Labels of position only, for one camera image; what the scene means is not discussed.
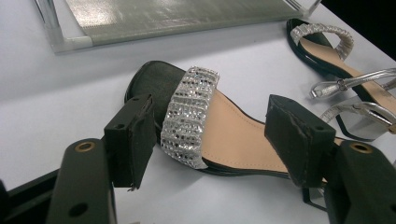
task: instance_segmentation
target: shoe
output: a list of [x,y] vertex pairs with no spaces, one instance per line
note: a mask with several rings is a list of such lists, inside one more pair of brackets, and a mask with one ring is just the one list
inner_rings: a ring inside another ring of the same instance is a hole
[[[333,48],[323,33],[334,33],[341,39]],[[310,24],[298,19],[287,21],[288,42],[294,53],[320,73],[339,77],[334,82],[316,84],[313,98],[327,98],[352,88],[358,97],[332,106],[321,118],[336,118],[343,134],[360,141],[373,141],[381,134],[396,133],[396,99],[389,90],[396,87],[396,78],[380,85],[374,82],[383,77],[396,77],[396,68],[362,75],[344,64],[353,48],[349,32],[338,27]]]
[[[208,69],[192,67],[186,72],[169,63],[149,62],[132,79],[125,101],[150,92],[156,132],[161,137],[157,142],[166,154],[193,169],[212,175],[290,178],[264,136],[265,124],[248,116],[217,90],[218,80],[218,73]],[[312,116],[312,120],[324,123]],[[282,139],[292,137],[285,134]],[[327,145],[331,147],[332,142],[334,136]]]

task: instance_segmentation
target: white surface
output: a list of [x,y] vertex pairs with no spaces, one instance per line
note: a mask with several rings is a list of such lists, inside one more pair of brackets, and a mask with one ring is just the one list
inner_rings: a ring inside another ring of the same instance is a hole
[[[362,72],[396,62],[323,6],[309,19],[341,26],[355,37],[346,63]],[[289,97],[320,115],[331,101],[312,102],[323,80],[291,51],[285,22],[174,35],[55,55],[34,1],[0,3],[0,178],[7,189],[59,168],[77,140],[103,136],[137,69],[161,60],[220,72],[218,89],[253,118],[265,120],[269,94]],[[396,158],[395,137],[373,145]],[[119,223],[328,223],[301,200],[289,180],[219,177],[183,166],[154,148],[140,190],[116,189]]]

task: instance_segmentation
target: tan insole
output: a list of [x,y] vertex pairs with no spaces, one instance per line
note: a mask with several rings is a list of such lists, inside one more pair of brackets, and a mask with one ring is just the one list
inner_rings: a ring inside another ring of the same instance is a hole
[[[362,75],[362,73],[347,66],[340,59],[335,49],[316,44],[304,38],[301,38],[300,43],[306,51],[315,57],[344,69],[352,77],[358,77]],[[377,104],[390,110],[393,114],[396,114],[396,98],[392,94],[390,94],[388,91],[385,91],[381,86],[373,81],[366,82],[362,84],[362,86],[367,90],[367,92],[369,92]]]
[[264,128],[215,90],[202,136],[202,156],[236,169],[286,173],[285,165],[264,136]]

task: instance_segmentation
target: sandal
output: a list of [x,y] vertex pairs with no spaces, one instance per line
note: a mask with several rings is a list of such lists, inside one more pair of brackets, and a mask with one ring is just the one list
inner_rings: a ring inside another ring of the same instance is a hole
[[[290,178],[283,159],[264,136],[266,125],[249,117],[218,91],[218,80],[218,73],[208,69],[192,67],[185,72],[169,63],[149,62],[132,79],[125,101],[150,92],[155,102],[157,142],[166,154],[193,169],[212,175]],[[293,102],[284,97],[276,99]],[[315,127],[323,123],[328,127],[326,130],[331,129],[333,136],[326,135],[330,140],[322,139],[320,143],[325,145],[321,147],[332,147],[335,130],[315,115],[312,117],[310,121],[316,122]],[[285,135],[280,136],[285,141],[299,137],[288,135],[287,127],[278,129],[281,130],[276,134]],[[306,170],[301,173],[300,176],[305,175]]]
[[[341,39],[334,49],[322,33],[334,33]],[[345,136],[360,141],[373,141],[381,134],[396,133],[396,98],[389,90],[396,87],[396,78],[380,85],[382,77],[396,77],[396,68],[362,75],[344,64],[353,48],[349,32],[338,27],[310,24],[298,19],[287,22],[288,42],[294,53],[320,73],[339,77],[337,81],[313,86],[313,98],[327,98],[352,88],[358,97],[332,106],[321,118],[329,122],[336,118]]]

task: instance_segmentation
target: silver strap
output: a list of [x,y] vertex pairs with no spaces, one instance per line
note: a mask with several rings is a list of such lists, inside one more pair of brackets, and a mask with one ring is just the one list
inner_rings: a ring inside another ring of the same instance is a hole
[[172,95],[163,122],[163,151],[194,169],[207,168],[202,161],[201,135],[218,81],[217,72],[196,66],[190,68]]
[[352,35],[339,27],[331,25],[323,25],[320,23],[302,24],[295,27],[291,32],[291,38],[296,46],[300,39],[305,35],[312,35],[314,33],[332,33],[340,37],[340,43],[335,48],[341,60],[345,60],[353,48]]
[[[341,91],[347,91],[349,88],[356,87],[365,82],[377,80],[382,77],[396,77],[396,68],[381,70],[359,77],[338,79],[337,81],[319,82],[311,88],[310,95],[312,98],[329,98],[340,93]],[[391,90],[396,87],[396,78],[380,86],[386,91]]]
[[363,115],[386,127],[390,133],[396,133],[396,116],[386,108],[375,103],[359,102],[353,105],[333,105],[325,111],[320,118],[325,122],[330,122],[330,120],[334,119],[342,112]]

